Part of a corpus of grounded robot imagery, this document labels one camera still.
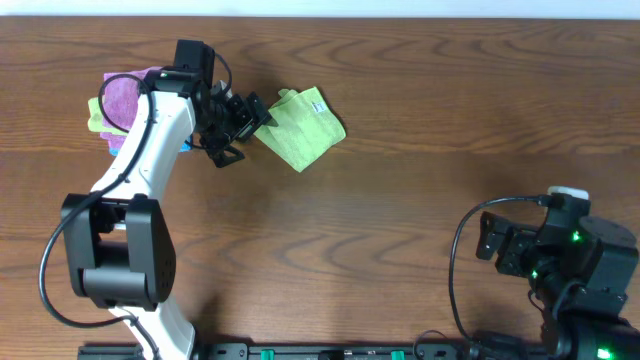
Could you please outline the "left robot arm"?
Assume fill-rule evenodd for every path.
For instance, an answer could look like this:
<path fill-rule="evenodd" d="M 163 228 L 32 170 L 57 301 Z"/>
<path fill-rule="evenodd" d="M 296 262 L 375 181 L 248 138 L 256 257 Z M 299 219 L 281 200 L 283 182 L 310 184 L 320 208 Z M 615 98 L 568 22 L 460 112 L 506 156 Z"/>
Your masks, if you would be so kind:
<path fill-rule="evenodd" d="M 161 209 L 180 149 L 193 134 L 219 167 L 243 159 L 246 141 L 270 121 L 256 93 L 213 89 L 202 70 L 163 68 L 137 82 L 137 113 L 124 145 L 87 194 L 70 194 L 61 229 L 73 291 L 124 322 L 143 359 L 190 359 L 194 326 L 172 287 L 176 252 Z"/>

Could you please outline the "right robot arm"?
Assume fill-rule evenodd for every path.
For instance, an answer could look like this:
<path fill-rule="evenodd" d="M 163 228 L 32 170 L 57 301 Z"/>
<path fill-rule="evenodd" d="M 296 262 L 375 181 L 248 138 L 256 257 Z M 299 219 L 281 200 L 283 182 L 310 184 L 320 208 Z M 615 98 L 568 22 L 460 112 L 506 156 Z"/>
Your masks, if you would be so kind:
<path fill-rule="evenodd" d="M 563 187 L 536 198 L 539 226 L 490 212 L 480 219 L 476 256 L 524 278 L 543 303 L 541 340 L 554 359 L 636 359 L 639 331 L 620 315 L 636 267 L 636 237 L 591 215 L 586 192 Z"/>

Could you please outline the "light green cloth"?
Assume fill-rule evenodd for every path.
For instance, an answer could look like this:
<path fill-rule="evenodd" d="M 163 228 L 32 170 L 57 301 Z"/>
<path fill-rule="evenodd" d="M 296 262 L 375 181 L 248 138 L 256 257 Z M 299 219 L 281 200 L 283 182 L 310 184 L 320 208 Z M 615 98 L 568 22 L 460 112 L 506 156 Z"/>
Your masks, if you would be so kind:
<path fill-rule="evenodd" d="M 268 112 L 272 119 L 254 135 L 295 171 L 302 172 L 346 138 L 341 121 L 317 87 L 281 89 Z"/>

